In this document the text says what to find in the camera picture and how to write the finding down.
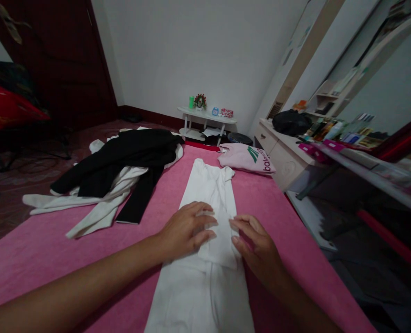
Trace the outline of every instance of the pink sweatshirt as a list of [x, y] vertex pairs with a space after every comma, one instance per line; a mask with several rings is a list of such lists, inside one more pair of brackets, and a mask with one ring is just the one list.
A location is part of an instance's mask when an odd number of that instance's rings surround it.
[[218, 161], [222, 167], [232, 167], [261, 174], [276, 172], [266, 152], [262, 149], [242, 143], [223, 143], [219, 145], [219, 148], [222, 154], [218, 157]]

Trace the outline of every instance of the finger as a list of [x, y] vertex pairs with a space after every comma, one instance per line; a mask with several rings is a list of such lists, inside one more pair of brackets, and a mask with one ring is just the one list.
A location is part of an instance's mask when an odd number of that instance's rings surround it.
[[244, 221], [244, 222], [248, 222], [252, 228], [258, 232], [259, 234], [267, 234], [266, 230], [264, 229], [264, 227], [262, 226], [262, 224], [258, 221], [258, 219], [256, 217], [254, 217], [253, 215], [236, 215], [234, 217], [235, 220], [237, 221]]
[[192, 206], [196, 205], [198, 203], [198, 201], [192, 201], [191, 203], [188, 203], [184, 206], [182, 206], [181, 208], [179, 208], [179, 210], [186, 210], [191, 208]]
[[212, 237], [216, 237], [216, 234], [211, 230], [204, 230], [204, 231], [201, 231], [200, 233], [197, 233], [189, 241], [192, 251], [199, 249], [201, 245], [203, 245], [205, 242], [207, 242]]
[[218, 224], [218, 222], [216, 221], [216, 218], [210, 215], [200, 215], [195, 217], [194, 225], [196, 228], [205, 226], [206, 224]]
[[203, 211], [203, 210], [213, 211], [213, 208], [208, 203], [200, 201], [196, 203], [195, 205], [193, 205], [192, 207], [190, 207], [189, 210], [191, 210], [192, 213], [194, 214], [198, 214], [200, 211]]
[[245, 222], [241, 222], [241, 221], [237, 221], [237, 220], [229, 220], [231, 225], [234, 225], [235, 227], [237, 227], [239, 230], [242, 230], [247, 237], [249, 237], [251, 240], [253, 240], [254, 242], [256, 242], [259, 237], [260, 234], [257, 233], [250, 224], [245, 223]]
[[241, 238], [233, 236], [232, 243], [237, 248], [238, 252], [246, 259], [248, 264], [253, 263], [256, 260], [256, 255], [249, 249], [246, 243]]

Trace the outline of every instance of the hand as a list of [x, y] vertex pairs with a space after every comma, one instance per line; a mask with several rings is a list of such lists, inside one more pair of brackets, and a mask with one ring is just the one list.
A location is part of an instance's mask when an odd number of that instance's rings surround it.
[[204, 210], [213, 211], [213, 208], [197, 201], [181, 207], [157, 234], [164, 261], [189, 254], [216, 236], [212, 230], [203, 230], [206, 224], [217, 223], [216, 219], [210, 215], [196, 216]]
[[234, 220], [230, 220], [230, 223], [253, 241], [255, 247], [252, 251], [240, 237], [232, 237], [233, 245], [246, 260], [255, 276], [271, 293], [276, 294], [278, 284], [287, 271], [274, 241], [252, 215], [237, 215]]

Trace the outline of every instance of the door hinge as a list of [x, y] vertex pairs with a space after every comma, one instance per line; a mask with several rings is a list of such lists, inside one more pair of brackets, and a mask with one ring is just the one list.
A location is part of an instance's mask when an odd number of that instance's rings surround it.
[[88, 11], [88, 8], [87, 8], [87, 14], [88, 14], [88, 19], [90, 20], [90, 25], [93, 26], [93, 23], [91, 23], [91, 16], [90, 16], [90, 12]]

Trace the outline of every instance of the mirror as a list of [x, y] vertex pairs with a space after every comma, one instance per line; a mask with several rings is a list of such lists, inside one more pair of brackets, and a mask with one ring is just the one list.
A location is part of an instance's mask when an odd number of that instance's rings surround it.
[[371, 14], [306, 110], [314, 121], [331, 117], [344, 123], [368, 114], [363, 123], [367, 131], [362, 132], [366, 141], [364, 135], [372, 137], [367, 148], [411, 121], [411, 11], [394, 14], [391, 4], [382, 1]]

